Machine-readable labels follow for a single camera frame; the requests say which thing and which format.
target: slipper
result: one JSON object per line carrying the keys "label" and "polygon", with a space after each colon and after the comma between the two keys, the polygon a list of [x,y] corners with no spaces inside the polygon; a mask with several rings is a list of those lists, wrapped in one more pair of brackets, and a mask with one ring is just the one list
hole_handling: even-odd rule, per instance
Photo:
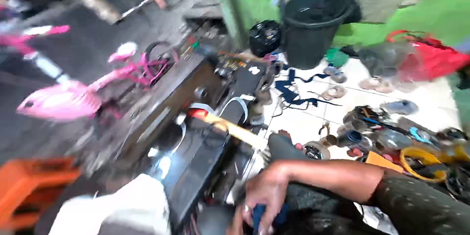
{"label": "slipper", "polygon": [[337,83],[344,83],[348,79],[344,72],[333,66],[328,66],[323,70],[324,74],[331,76],[331,79]]}
{"label": "slipper", "polygon": [[411,115],[418,112],[418,106],[408,100],[400,100],[391,103],[383,103],[380,108],[386,109],[391,114],[397,113],[400,115]]}
{"label": "slipper", "polygon": [[328,88],[325,92],[321,93],[320,97],[330,101],[335,98],[342,98],[346,94],[346,88],[336,85],[332,88]]}
{"label": "slipper", "polygon": [[380,77],[371,77],[371,78],[364,79],[361,82],[359,82],[359,87],[362,89],[366,89],[366,90],[375,90],[377,92],[381,92],[385,94],[391,93],[394,90],[390,82]]}

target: black trash bin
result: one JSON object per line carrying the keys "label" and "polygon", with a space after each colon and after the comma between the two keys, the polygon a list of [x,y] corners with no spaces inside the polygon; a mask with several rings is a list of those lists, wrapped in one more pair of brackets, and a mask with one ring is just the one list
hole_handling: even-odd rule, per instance
{"label": "black trash bin", "polygon": [[358,8],[355,0],[289,0],[284,11],[284,49],[289,65],[315,68],[339,25]]}

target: red bag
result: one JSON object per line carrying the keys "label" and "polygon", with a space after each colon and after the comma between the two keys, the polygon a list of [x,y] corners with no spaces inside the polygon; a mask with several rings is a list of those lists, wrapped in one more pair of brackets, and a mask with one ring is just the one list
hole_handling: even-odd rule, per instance
{"label": "red bag", "polygon": [[388,34],[386,40],[394,42],[393,37],[404,33],[408,34],[401,38],[416,49],[416,54],[410,54],[399,66],[399,77],[402,82],[431,81],[470,64],[470,55],[444,46],[440,40],[429,34],[422,38],[411,34],[413,31],[397,30]]}

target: bicycle wheel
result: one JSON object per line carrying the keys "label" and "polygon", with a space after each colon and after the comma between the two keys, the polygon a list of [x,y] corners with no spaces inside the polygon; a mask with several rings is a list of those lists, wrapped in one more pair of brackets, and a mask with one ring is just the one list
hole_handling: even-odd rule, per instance
{"label": "bicycle wheel", "polygon": [[157,41],[151,43],[145,49],[145,61],[151,62],[155,60],[166,60],[167,66],[165,68],[163,68],[164,64],[148,66],[146,67],[146,70],[150,71],[152,76],[157,76],[159,73],[163,76],[163,74],[165,74],[174,63],[179,61],[179,55],[170,43]]}

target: hand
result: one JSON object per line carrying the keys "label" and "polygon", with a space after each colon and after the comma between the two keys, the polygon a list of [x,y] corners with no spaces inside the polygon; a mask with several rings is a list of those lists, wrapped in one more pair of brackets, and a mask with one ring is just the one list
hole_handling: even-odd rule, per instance
{"label": "hand", "polygon": [[267,234],[274,218],[281,211],[286,197],[289,180],[280,163],[273,163],[246,183],[246,198],[243,205],[243,219],[253,226],[252,210],[256,204],[266,204],[261,217],[258,233]]}

